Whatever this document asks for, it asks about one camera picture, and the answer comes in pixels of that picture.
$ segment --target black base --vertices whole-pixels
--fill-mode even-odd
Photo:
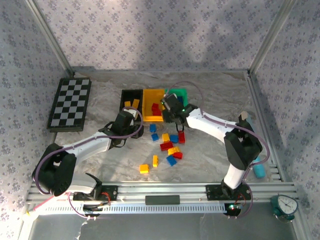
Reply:
[[[208,201],[227,201],[227,200],[243,200],[243,197],[239,197],[242,194],[245,197],[245,200],[251,200],[251,195],[249,188],[241,184],[237,189],[234,190],[232,195],[227,196],[222,192],[222,186],[219,185],[206,185],[205,186],[206,198]]]
[[[102,193],[108,193],[110,196],[110,201],[116,201],[118,196],[118,186],[115,185],[103,185],[101,187]],[[100,194],[96,199],[91,199],[87,197],[82,192],[75,192],[73,195],[73,201],[106,201],[108,197],[106,195]]]

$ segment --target checkered board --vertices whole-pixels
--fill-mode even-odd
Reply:
[[[89,78],[62,78],[56,91],[47,128],[50,132],[84,129],[90,93]]]

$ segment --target marble surface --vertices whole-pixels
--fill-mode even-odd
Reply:
[[[179,81],[196,83],[205,97],[204,110],[216,117],[237,121],[242,111],[256,119],[254,106],[241,74],[224,73],[147,73],[147,72],[94,72],[91,92],[82,132],[60,132],[56,143],[71,144],[94,134],[110,121],[118,112],[122,89],[168,88]],[[189,103],[200,105],[201,95],[193,86],[184,85]],[[161,152],[162,140],[153,142],[148,122],[144,123],[144,135],[139,139],[128,139],[121,149],[113,148],[94,155],[76,167],[77,173],[91,173],[102,181],[161,181],[161,182],[220,182],[228,171],[229,162],[225,146],[214,137],[199,130],[186,129],[186,143],[177,144],[184,158],[171,167]],[[176,126],[157,123],[157,133],[176,133]],[[159,166],[152,167],[153,155],[159,156]],[[139,165],[149,164],[150,172],[140,174]],[[255,178],[253,172],[249,182],[268,181]]]

